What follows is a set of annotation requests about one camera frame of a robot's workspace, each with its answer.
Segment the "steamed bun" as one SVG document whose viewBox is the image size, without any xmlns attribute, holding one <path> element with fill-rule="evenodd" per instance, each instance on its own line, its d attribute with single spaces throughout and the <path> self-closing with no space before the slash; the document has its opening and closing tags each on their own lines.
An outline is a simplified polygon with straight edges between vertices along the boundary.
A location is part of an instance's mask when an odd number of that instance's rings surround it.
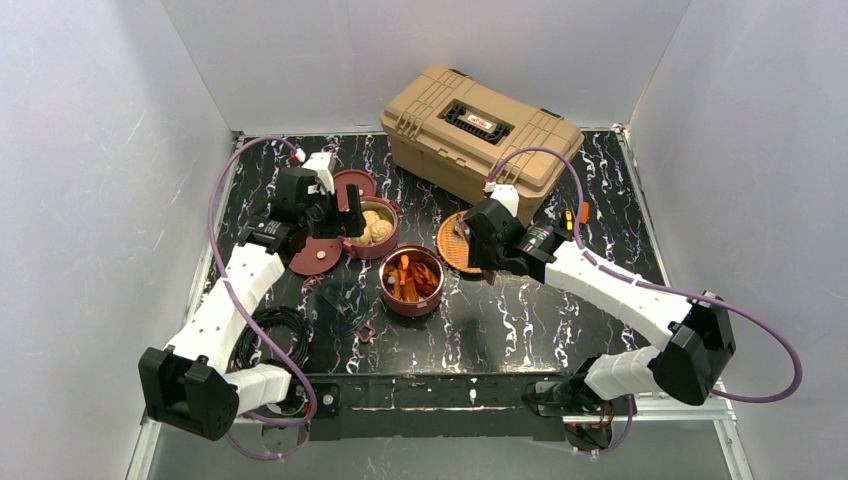
<svg viewBox="0 0 848 480">
<path fill-rule="evenodd" d="M 377 221 L 380 221 L 380 220 L 381 220 L 381 216 L 379 215 L 379 213 L 378 213 L 377 211 L 373 211 L 373 210 L 364 210 L 364 211 L 362 212 L 362 214 L 363 214 L 363 217 L 364 217 L 364 219 L 365 219 L 365 222 L 366 222 L 366 225 L 367 225 L 367 226 L 370 226 L 370 225 L 372 225 L 373 223 L 375 223 L 375 222 L 377 222 Z"/>
<path fill-rule="evenodd" d="M 378 219 L 368 225 L 372 243 L 381 243 L 388 240 L 393 232 L 394 225 L 389 220 Z"/>
</svg>

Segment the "red steel lunch bowl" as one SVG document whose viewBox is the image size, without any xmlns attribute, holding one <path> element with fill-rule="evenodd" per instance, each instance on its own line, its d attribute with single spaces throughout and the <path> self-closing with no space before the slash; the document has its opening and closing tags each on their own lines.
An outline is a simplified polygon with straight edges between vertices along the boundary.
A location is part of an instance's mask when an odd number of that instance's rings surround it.
<svg viewBox="0 0 848 480">
<path fill-rule="evenodd" d="M 398 301 L 390 296 L 384 284 L 384 271 L 389 263 L 399 260 L 400 256 L 403 254 L 406 254 L 410 260 L 426 262 L 441 277 L 440 285 L 433 296 L 416 303 Z M 420 245 L 402 244 L 397 249 L 390 252 L 380 263 L 379 285 L 383 298 L 390 310 L 401 316 L 416 318 L 428 315 L 430 312 L 435 310 L 441 302 L 445 285 L 445 272 L 442 263 L 432 250 Z"/>
<path fill-rule="evenodd" d="M 394 225 L 392 236 L 381 243 L 372 243 L 371 236 L 366 225 L 365 233 L 359 238 L 343 239 L 343 246 L 346 252 L 353 258 L 362 260 L 374 260 L 387 255 L 398 244 L 400 216 L 399 208 L 384 198 L 378 197 L 363 197 L 361 199 L 362 212 L 364 210 L 377 211 L 381 219 L 389 220 Z"/>
</svg>

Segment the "red round lid front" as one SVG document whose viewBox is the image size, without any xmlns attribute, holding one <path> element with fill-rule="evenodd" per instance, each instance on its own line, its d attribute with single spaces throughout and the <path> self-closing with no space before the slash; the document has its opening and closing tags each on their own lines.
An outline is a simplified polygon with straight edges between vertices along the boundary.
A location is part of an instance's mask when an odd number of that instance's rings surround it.
<svg viewBox="0 0 848 480">
<path fill-rule="evenodd" d="M 343 253 L 341 238 L 316 239 L 309 237 L 304 248 L 293 256 L 287 270 L 303 277 L 322 275 L 336 266 Z"/>
</svg>

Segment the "red round lid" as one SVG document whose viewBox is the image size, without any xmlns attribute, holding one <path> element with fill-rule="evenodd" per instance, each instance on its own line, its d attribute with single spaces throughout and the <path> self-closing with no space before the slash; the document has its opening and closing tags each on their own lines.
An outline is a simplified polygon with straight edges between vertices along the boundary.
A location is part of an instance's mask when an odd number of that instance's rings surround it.
<svg viewBox="0 0 848 480">
<path fill-rule="evenodd" d="M 334 185 L 340 204 L 348 200 L 347 185 L 355 184 L 359 196 L 374 197 L 377 191 L 376 180 L 364 170 L 346 169 L 334 174 Z"/>
<path fill-rule="evenodd" d="M 293 256 L 287 270 L 303 277 L 322 275 L 336 266 L 343 253 L 341 238 L 316 239 L 309 237 L 304 248 Z"/>
</svg>

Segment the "fried chicken pieces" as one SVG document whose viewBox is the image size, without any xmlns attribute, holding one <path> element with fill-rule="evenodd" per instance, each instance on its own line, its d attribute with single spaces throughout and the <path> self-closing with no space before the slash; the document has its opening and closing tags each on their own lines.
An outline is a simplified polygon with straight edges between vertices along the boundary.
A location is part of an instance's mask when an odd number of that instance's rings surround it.
<svg viewBox="0 0 848 480">
<path fill-rule="evenodd" d="M 406 283 L 401 285 L 397 271 L 399 260 L 389 263 L 383 275 L 384 284 L 391 297 L 398 301 L 416 303 L 436 293 L 441 277 L 423 261 L 410 260 Z"/>
</svg>

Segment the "metal food tongs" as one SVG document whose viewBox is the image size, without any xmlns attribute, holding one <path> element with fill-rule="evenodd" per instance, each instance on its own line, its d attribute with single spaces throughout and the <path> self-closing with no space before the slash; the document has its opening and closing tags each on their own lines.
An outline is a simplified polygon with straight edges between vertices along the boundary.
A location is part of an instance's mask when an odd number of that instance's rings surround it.
<svg viewBox="0 0 848 480">
<path fill-rule="evenodd" d="M 455 234 L 462 239 L 463 242 L 465 242 L 467 245 L 470 244 L 470 229 L 466 225 L 462 217 L 458 217 L 456 219 L 453 230 Z"/>
</svg>

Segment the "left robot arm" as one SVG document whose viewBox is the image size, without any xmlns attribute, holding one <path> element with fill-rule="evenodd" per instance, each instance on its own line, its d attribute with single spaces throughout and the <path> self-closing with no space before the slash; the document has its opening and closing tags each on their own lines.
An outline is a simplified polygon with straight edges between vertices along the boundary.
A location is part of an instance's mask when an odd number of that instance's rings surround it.
<svg viewBox="0 0 848 480">
<path fill-rule="evenodd" d="M 237 417 L 283 401 L 292 365 L 228 369 L 246 318 L 308 238 L 334 239 L 363 228 L 360 209 L 340 210 L 330 167 L 309 160 L 282 169 L 276 196 L 248 218 L 229 261 L 188 323 L 164 348 L 142 354 L 138 368 L 147 415 L 218 440 Z"/>
</svg>

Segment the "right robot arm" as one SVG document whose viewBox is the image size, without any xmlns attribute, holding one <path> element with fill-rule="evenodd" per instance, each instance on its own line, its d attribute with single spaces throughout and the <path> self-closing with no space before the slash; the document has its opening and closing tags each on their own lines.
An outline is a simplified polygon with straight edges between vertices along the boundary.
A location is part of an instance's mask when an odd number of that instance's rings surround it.
<svg viewBox="0 0 848 480">
<path fill-rule="evenodd" d="M 586 360 L 567 380 L 530 388 L 526 401 L 538 411 L 589 411 L 626 395 L 665 392 L 687 404 L 703 404 L 736 346 L 717 297 L 687 300 L 644 288 L 628 271 L 590 261 L 565 228 L 524 226 L 500 202 L 487 198 L 463 216 L 469 230 L 469 263 L 486 272 L 506 271 L 573 293 L 636 330 L 648 346 Z"/>
</svg>

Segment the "red lunch box clip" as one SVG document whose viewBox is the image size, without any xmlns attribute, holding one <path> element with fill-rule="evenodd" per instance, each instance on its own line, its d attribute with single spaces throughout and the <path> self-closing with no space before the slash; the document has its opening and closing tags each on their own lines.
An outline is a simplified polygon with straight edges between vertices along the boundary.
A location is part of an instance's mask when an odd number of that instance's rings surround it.
<svg viewBox="0 0 848 480">
<path fill-rule="evenodd" d="M 376 329 L 369 321 L 365 321 L 354 329 L 354 335 L 360 343 L 368 344 L 376 337 Z"/>
</svg>

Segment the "red round lid rear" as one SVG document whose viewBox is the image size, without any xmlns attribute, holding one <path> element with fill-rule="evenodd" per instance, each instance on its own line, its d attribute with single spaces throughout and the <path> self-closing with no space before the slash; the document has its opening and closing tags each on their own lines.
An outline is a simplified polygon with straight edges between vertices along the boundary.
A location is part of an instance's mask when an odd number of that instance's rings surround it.
<svg viewBox="0 0 848 480">
<path fill-rule="evenodd" d="M 334 174 L 334 185 L 340 204 L 348 200 L 347 185 L 355 184 L 359 196 L 374 197 L 377 191 L 376 180 L 364 170 L 346 169 Z"/>
</svg>

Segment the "dark transparent round lid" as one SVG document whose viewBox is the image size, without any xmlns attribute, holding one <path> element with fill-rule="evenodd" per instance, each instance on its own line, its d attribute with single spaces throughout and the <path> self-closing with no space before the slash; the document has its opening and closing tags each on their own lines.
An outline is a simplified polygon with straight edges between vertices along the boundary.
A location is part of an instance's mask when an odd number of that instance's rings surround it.
<svg viewBox="0 0 848 480">
<path fill-rule="evenodd" d="M 358 283 L 329 281 L 312 290 L 306 318 L 316 335 L 342 339 L 364 329 L 369 305 L 367 292 Z"/>
</svg>

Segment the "orange green screwdriver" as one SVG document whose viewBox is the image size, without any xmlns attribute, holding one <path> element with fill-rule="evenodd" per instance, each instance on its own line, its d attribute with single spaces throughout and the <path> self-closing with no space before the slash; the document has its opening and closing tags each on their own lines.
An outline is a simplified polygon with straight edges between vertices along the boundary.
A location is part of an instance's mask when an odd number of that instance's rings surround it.
<svg viewBox="0 0 848 480">
<path fill-rule="evenodd" d="M 587 225 L 590 216 L 590 205 L 588 202 L 584 201 L 581 206 L 577 209 L 576 219 L 580 225 Z"/>
</svg>

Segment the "tan plastic toolbox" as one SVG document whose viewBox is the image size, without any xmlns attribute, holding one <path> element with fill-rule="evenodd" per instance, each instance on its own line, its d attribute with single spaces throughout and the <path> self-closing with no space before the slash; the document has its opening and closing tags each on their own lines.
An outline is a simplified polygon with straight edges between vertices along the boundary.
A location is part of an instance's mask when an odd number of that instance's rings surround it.
<svg viewBox="0 0 848 480">
<path fill-rule="evenodd" d="M 498 93 L 455 69 L 431 65 L 383 109 L 396 166 L 475 204 L 489 177 L 516 187 L 529 224 L 584 141 L 549 110 Z"/>
</svg>

